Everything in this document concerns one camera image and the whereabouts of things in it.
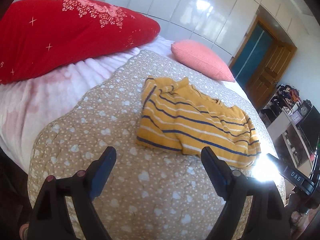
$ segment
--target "pink floral embroidery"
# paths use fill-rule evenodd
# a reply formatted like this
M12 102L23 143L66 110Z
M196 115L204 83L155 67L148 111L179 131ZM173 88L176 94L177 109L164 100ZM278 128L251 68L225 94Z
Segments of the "pink floral embroidery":
M92 18L99 16L101 28L107 24L115 24L122 29L124 17L127 15L123 12L121 7L109 5L101 6L89 0L63 0L62 11L72 11L76 8L79 11L79 16L82 17L88 12Z

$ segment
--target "floral pattern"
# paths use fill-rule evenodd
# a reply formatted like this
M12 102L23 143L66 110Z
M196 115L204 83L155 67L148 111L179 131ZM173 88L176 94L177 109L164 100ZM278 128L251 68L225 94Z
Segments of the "floral pattern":
M141 92L148 75L180 80L187 76L201 92L237 105L251 117L264 149L274 155L271 139L253 106L218 82L178 62L142 50L113 77L89 90L65 116L39 134L31 157L28 192L34 205L44 179L70 177L86 169L107 146L117 151L109 179L93 205L110 236L119 239L205 239L225 201L215 192L198 156L165 152L135 143ZM278 185L284 199L284 181ZM76 236L84 239L66 198ZM249 214L247 197L234 234L241 237Z
M115 5L98 5L89 0L63 0L63 11L72 11L76 8L79 11L79 17L90 13L92 18L99 16L101 28L107 24L115 24L122 29L122 22L127 15L121 7Z

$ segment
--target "yellow striped sweater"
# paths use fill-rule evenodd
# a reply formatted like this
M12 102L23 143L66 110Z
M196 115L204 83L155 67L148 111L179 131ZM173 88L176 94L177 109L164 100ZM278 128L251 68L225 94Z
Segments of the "yellow striped sweater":
M239 107L202 94L187 77L149 76L142 94L137 143L200 155L210 146L219 159L235 167L251 165L261 152L255 128Z

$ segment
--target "cushion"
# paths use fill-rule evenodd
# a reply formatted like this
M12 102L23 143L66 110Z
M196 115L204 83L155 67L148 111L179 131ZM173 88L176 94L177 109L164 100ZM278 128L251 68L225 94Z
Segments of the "cushion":
M176 59L203 75L215 80L235 82L227 64L211 49L199 42L185 40L171 45Z
M152 41L159 24L95 0L21 0L0 21L0 83Z

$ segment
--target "television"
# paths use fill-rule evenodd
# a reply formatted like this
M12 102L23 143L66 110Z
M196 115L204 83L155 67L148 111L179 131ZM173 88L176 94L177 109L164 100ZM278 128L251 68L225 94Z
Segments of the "television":
M298 123L312 152L315 152L320 133L320 113L313 106L310 112Z

